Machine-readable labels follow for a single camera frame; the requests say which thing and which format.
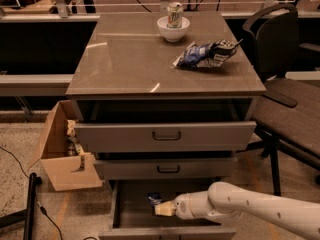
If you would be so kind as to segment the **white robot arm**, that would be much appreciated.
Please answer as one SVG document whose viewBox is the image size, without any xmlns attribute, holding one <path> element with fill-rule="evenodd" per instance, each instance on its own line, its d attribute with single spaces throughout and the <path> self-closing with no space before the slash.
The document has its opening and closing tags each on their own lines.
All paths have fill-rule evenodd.
<svg viewBox="0 0 320 240">
<path fill-rule="evenodd" d="M 242 212 L 306 240 L 320 240 L 320 204 L 245 190 L 215 182 L 206 191 L 184 193 L 155 206 L 155 214 L 182 220 L 228 223 Z"/>
</svg>

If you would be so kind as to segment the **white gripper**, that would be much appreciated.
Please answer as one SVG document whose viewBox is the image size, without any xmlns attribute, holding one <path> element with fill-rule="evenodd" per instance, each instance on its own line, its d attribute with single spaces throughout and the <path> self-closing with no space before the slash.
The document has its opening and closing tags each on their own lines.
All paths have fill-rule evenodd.
<svg viewBox="0 0 320 240">
<path fill-rule="evenodd" d="M 183 220 L 206 219 L 214 209 L 207 192 L 185 193 L 173 201 L 160 203 L 154 207 L 159 216 L 174 216 Z"/>
</svg>

